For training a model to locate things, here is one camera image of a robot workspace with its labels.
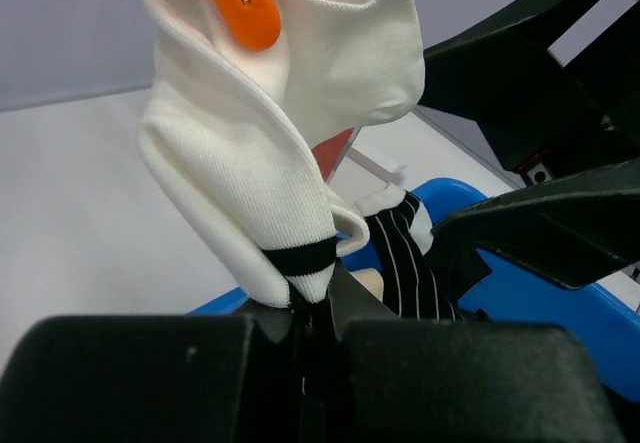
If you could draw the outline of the black white pinstripe sock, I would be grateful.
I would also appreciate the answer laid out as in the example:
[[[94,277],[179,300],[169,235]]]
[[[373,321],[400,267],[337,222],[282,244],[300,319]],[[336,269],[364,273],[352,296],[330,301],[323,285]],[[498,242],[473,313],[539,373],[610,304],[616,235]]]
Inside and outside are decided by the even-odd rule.
[[[356,207],[379,262],[382,302],[402,318],[463,320],[459,300],[491,274],[477,251],[436,239],[424,203],[394,184]]]

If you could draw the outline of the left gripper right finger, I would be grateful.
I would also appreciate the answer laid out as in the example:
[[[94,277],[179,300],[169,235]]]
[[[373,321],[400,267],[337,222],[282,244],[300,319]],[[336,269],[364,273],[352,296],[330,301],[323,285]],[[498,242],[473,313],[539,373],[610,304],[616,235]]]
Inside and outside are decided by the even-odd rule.
[[[328,301],[331,442],[624,438],[588,354],[559,327],[401,319],[343,266]]]

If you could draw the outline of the white striped sock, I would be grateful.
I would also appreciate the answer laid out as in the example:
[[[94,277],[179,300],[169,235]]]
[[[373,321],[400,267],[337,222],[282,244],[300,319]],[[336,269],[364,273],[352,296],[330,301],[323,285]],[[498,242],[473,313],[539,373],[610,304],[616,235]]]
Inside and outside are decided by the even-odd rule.
[[[158,27],[138,126],[158,184],[252,299],[324,300],[362,217],[313,149],[408,114],[425,83],[414,0],[275,0],[278,41],[250,52],[212,0],[142,0]]]

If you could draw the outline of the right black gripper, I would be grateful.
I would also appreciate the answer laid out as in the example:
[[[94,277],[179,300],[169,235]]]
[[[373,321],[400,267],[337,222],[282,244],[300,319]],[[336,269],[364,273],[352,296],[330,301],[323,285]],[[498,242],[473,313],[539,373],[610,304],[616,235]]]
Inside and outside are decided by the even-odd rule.
[[[434,227],[436,242],[564,290],[639,260],[639,9],[568,63],[550,50],[599,1],[515,0],[423,53],[425,107],[476,122],[525,182],[560,178],[454,212]]]

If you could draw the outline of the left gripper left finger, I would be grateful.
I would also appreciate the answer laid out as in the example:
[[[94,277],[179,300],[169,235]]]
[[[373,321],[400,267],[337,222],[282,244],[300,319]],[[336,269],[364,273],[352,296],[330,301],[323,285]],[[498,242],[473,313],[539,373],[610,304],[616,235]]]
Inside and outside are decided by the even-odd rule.
[[[60,316],[1,378],[5,442],[294,442],[300,383],[286,332],[250,315]]]

